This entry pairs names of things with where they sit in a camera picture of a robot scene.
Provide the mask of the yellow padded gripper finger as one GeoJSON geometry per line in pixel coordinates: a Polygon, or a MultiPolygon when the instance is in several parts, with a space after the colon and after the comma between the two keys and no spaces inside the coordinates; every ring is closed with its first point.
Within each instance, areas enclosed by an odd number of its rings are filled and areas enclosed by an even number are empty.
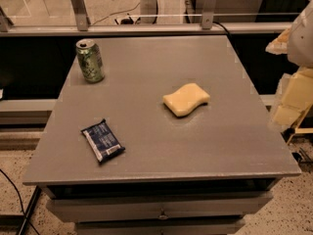
{"type": "Polygon", "coordinates": [[[281,77],[271,121],[279,126],[291,126],[313,104],[313,69],[300,67],[294,74],[281,77]]]}
{"type": "Polygon", "coordinates": [[[265,51],[274,55],[287,54],[290,29],[285,29],[277,38],[271,41],[265,51]]]}

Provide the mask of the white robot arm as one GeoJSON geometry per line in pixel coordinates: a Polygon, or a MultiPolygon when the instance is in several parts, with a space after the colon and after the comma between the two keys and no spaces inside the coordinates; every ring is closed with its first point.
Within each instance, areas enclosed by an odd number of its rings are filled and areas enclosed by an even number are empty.
{"type": "Polygon", "coordinates": [[[287,129],[313,104],[313,1],[265,51],[286,54],[288,61],[298,66],[294,74],[282,76],[271,109],[271,121],[287,129]]]}

